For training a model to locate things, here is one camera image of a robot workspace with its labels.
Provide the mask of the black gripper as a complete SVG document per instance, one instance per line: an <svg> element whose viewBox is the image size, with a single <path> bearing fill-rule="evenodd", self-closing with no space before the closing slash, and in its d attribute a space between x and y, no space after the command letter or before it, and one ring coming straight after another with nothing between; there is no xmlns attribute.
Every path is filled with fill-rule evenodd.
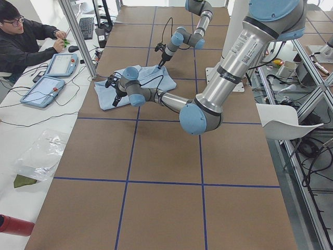
<svg viewBox="0 0 333 250"><path fill-rule="evenodd" d="M121 99L125 96L125 93L120 91L120 90L116 90L116 96L114 98L114 101L112 103L113 106L117 106L118 103L121 101Z"/></svg>
<svg viewBox="0 0 333 250"><path fill-rule="evenodd" d="M167 61L170 61L172 55L168 55L166 52L162 53L160 62L158 63L158 69L161 69Z"/></svg>

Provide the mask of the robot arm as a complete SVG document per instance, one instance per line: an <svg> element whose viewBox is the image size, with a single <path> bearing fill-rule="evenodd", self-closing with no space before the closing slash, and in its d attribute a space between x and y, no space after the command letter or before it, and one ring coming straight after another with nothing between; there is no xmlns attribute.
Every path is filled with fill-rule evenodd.
<svg viewBox="0 0 333 250"><path fill-rule="evenodd" d="M193 33L186 31L185 27L177 27L172 33L169 43L163 44L160 42L155 51L162 51L161 61L158 64L158 69L170 61L182 44L186 44L194 49L202 49L205 44L204 35L209 23L213 19L213 8L208 1L185 1L185 8L190 13L200 17Z"/></svg>
<svg viewBox="0 0 333 250"><path fill-rule="evenodd" d="M224 59L215 67L203 92L186 99L158 88L142 87L138 70L127 67L116 81L113 106L127 96L134 107L155 102L179 113L182 128L198 135L215 130L223 120L222 105L241 82L264 47L272 41L287 41L304 34L305 1L250 1L242 31Z"/></svg>

